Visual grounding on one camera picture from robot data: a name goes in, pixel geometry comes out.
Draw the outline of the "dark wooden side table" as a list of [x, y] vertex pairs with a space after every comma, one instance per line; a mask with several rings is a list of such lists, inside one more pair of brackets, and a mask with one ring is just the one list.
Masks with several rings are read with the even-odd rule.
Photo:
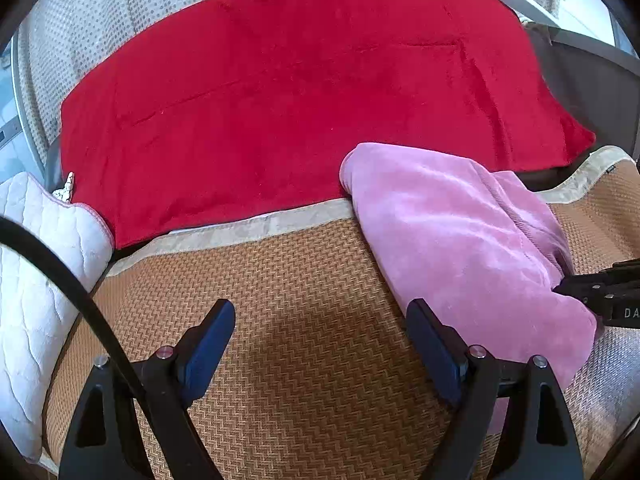
[[639, 158], [639, 60], [589, 36], [562, 29], [534, 0], [500, 0], [525, 20], [552, 94], [597, 144]]

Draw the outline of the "red blanket on sofa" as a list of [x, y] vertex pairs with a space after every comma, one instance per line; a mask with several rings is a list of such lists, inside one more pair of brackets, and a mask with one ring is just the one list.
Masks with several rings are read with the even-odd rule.
[[96, 66], [61, 116], [73, 198], [120, 249], [340, 197], [362, 142], [515, 172], [594, 143], [500, 0], [205, 0]]

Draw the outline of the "beige dotted curtain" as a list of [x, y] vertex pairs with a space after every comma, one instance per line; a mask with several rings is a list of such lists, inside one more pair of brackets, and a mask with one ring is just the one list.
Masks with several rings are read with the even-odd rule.
[[18, 116], [36, 162], [62, 131], [83, 76], [163, 18], [205, 0], [37, 0], [12, 37]]

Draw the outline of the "pink corduroy jacket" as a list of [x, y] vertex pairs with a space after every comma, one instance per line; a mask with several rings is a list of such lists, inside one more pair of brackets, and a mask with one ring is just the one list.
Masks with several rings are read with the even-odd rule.
[[493, 356], [535, 354], [567, 387], [587, 362], [596, 317], [556, 286], [574, 271], [549, 206], [510, 171], [474, 160], [363, 143], [340, 180], [402, 308], [421, 298], [442, 324]]

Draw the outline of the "white quilted pad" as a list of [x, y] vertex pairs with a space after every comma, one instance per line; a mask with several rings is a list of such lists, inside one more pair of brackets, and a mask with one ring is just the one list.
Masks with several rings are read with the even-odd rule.
[[[90, 207], [47, 192], [27, 172], [1, 183], [1, 214], [38, 237], [91, 290], [114, 249]], [[38, 269], [1, 251], [1, 422], [26, 460], [42, 452], [42, 413], [55, 363], [77, 309]]]

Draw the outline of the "silver refrigerator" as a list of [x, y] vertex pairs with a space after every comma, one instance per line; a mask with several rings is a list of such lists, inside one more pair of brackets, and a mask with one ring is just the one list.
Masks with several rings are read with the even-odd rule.
[[1, 52], [1, 181], [26, 171], [43, 182], [43, 166], [32, 136], [24, 130], [21, 102], [16, 95], [17, 67], [13, 41]]

